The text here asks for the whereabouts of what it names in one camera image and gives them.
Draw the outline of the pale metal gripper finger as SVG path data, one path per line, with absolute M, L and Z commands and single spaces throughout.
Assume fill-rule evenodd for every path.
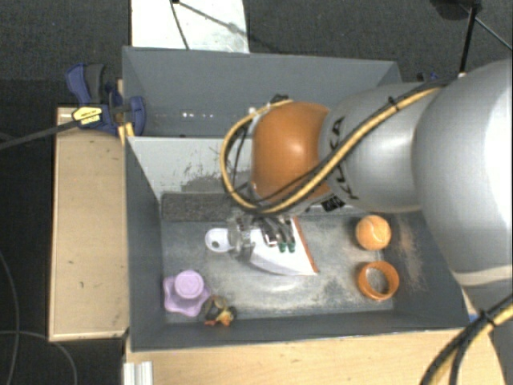
M 230 223 L 228 225 L 228 242 L 232 247 L 233 253 L 241 253 L 242 250 L 242 237 L 240 234 L 239 225 L 235 223 Z
M 239 259 L 244 262 L 249 262 L 255 246 L 256 242 L 252 239 L 251 233 L 243 233 L 241 235 Z

